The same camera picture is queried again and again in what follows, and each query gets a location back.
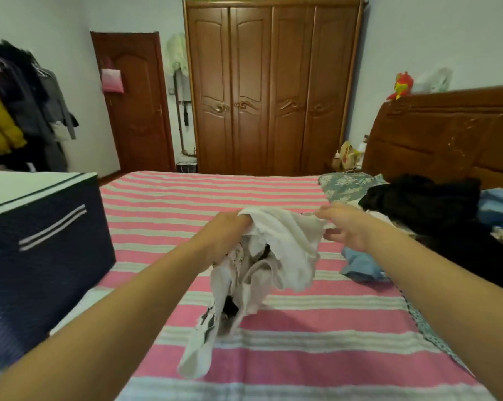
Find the door frame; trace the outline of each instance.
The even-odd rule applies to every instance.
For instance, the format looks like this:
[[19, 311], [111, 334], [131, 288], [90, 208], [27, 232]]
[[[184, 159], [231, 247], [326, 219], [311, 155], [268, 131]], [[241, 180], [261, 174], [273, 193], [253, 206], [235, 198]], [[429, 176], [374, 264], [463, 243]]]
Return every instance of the door frame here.
[[[157, 58], [157, 71], [159, 72], [159, 87], [161, 90], [161, 104], [162, 104], [162, 118], [163, 118], [163, 126], [164, 126], [164, 133], [166, 135], [166, 139], [168, 141], [168, 157], [170, 159], [170, 169], [172, 172], [176, 171], [176, 160], [174, 157], [174, 142], [172, 140], [172, 129], [170, 127], [170, 117], [169, 117], [169, 112], [168, 112], [168, 97], [166, 95], [166, 82], [164, 80], [164, 69], [163, 69], [163, 64], [162, 64], [162, 52], [161, 52], [161, 38], [159, 36], [158, 32], [152, 32], [152, 33], [139, 33], [139, 32], [94, 32], [90, 31], [90, 37], [92, 38], [92, 45], [95, 46], [96, 44], [96, 39], [98, 38], [99, 35], [114, 35], [114, 34], [120, 34], [120, 35], [145, 35], [148, 39], [152, 40], [155, 43], [155, 56]], [[96, 56], [96, 61], [98, 64], [98, 69], [99, 69], [99, 75], [101, 77], [101, 64], [99, 59]], [[120, 160], [120, 157], [123, 157], [123, 154], [121, 153], [121, 147], [120, 143], [118, 143], [117, 137], [116, 137], [116, 131], [115, 131], [115, 123], [113, 119], [113, 115], [111, 115], [112, 112], [112, 104], [110, 103], [110, 99], [108, 94], [104, 93], [102, 91], [102, 94], [105, 98], [105, 104], [107, 106], [107, 113], [109, 114], [109, 120], [110, 120], [110, 128], [113, 133], [113, 139], [114, 139], [114, 144], [116, 146], [116, 153], [118, 154], [118, 160]]]

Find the pink striped bedsheet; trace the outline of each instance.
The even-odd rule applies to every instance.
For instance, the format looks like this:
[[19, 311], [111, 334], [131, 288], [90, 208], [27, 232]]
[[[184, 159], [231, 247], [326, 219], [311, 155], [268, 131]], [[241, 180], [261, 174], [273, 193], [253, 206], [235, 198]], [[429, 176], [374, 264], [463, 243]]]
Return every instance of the pink striped bedsheet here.
[[[310, 212], [327, 204], [316, 177], [158, 172], [101, 188], [117, 263], [108, 292], [187, 241], [218, 211], [252, 205]], [[489, 400], [468, 372], [418, 333], [391, 283], [361, 285], [339, 273], [341, 245], [322, 241], [315, 282], [273, 291], [239, 332], [220, 339], [208, 374], [177, 373], [188, 337], [211, 301], [209, 273], [192, 283], [134, 377], [128, 400]]]

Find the wooden wardrobe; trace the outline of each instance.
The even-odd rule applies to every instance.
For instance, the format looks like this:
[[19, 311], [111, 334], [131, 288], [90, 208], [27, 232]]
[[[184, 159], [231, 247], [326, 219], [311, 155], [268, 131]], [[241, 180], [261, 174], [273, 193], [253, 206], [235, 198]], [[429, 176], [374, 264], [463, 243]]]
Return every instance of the wooden wardrobe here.
[[183, 0], [200, 173], [324, 173], [343, 139], [363, 3]]

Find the white wall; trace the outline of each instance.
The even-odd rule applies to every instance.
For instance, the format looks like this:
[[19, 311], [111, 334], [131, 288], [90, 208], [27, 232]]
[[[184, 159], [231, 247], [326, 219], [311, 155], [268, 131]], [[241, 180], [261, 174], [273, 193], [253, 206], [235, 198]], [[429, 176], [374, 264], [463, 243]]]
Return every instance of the white wall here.
[[348, 128], [355, 146], [398, 72], [416, 79], [449, 65], [452, 89], [503, 84], [503, 0], [370, 0], [367, 13]]
[[0, 40], [30, 50], [53, 71], [79, 121], [77, 139], [63, 143], [74, 172], [119, 170], [98, 67], [81, 0], [0, 0]]
[[[94, 32], [159, 32], [161, 50], [164, 54], [166, 42], [175, 33], [185, 31], [182, 0], [84, 0], [88, 27]], [[179, 125], [175, 97], [168, 94], [173, 88], [172, 76], [165, 72], [168, 97], [168, 112], [174, 156], [176, 162], [194, 159], [181, 155]], [[193, 152], [195, 147], [192, 107], [188, 106], [189, 126], [184, 127], [181, 110], [181, 125], [185, 149]]]

